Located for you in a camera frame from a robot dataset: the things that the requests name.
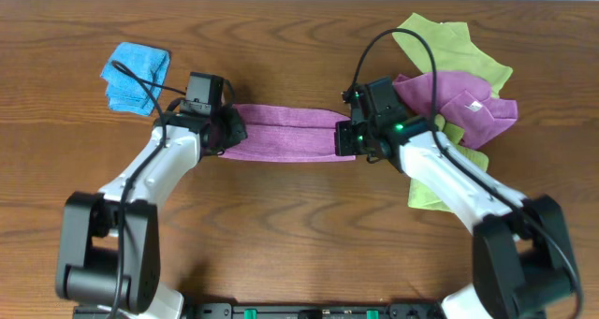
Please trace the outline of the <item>purple microfiber cloth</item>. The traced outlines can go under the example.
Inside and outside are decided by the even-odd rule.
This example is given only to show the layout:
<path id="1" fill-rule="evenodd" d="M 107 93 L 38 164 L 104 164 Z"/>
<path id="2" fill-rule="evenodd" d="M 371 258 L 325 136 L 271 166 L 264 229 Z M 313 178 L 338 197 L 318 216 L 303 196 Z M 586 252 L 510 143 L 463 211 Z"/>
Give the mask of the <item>purple microfiber cloth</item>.
<path id="1" fill-rule="evenodd" d="M 347 118 L 326 109 L 239 104 L 247 139 L 228 149 L 226 159 L 272 163 L 354 161 L 335 152 L 335 125 Z"/>

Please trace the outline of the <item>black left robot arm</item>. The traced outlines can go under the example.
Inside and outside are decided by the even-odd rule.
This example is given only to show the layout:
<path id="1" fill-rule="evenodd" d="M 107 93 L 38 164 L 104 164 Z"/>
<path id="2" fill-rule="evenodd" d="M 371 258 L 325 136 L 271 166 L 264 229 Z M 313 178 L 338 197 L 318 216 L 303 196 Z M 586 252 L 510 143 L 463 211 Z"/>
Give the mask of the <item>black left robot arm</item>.
<path id="1" fill-rule="evenodd" d="M 203 157 L 247 137 L 233 107 L 210 115 L 167 111 L 114 180 L 65 203 L 55 276 L 58 297 L 95 307 L 102 318 L 179 318 L 183 295 L 160 281 L 158 213 Z"/>

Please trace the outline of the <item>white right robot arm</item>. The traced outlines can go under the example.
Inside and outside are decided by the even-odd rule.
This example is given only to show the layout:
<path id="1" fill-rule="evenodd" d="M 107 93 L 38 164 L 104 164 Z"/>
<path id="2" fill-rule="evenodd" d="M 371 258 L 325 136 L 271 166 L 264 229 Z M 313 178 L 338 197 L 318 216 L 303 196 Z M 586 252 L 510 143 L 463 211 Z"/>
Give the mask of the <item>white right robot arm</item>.
<path id="1" fill-rule="evenodd" d="M 446 318 L 542 318 L 570 296 L 580 316 L 584 295 L 554 199 L 530 199 L 496 181 L 422 118 L 339 122 L 335 151 L 389 161 L 431 189 L 471 233 L 473 281 L 442 301 Z"/>

